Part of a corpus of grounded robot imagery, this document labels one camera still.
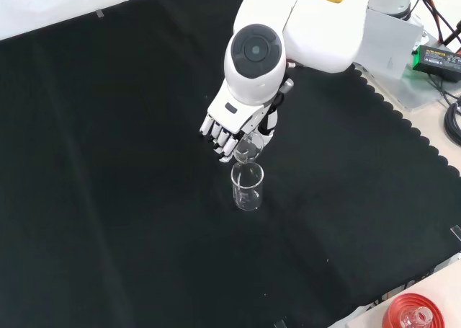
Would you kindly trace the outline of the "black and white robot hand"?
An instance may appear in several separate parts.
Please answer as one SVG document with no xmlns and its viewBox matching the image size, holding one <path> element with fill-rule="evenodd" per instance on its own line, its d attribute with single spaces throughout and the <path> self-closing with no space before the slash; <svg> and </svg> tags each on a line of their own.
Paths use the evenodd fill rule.
<svg viewBox="0 0 461 328">
<path fill-rule="evenodd" d="M 213 143 L 219 161 L 229 162 L 237 145 L 252 133 L 262 137 L 264 146 L 271 141 L 278 121 L 277 108 L 292 87 L 292 79 L 287 78 L 268 102 L 246 105 L 239 102 L 223 82 L 200 126 L 200 135 Z"/>
</svg>

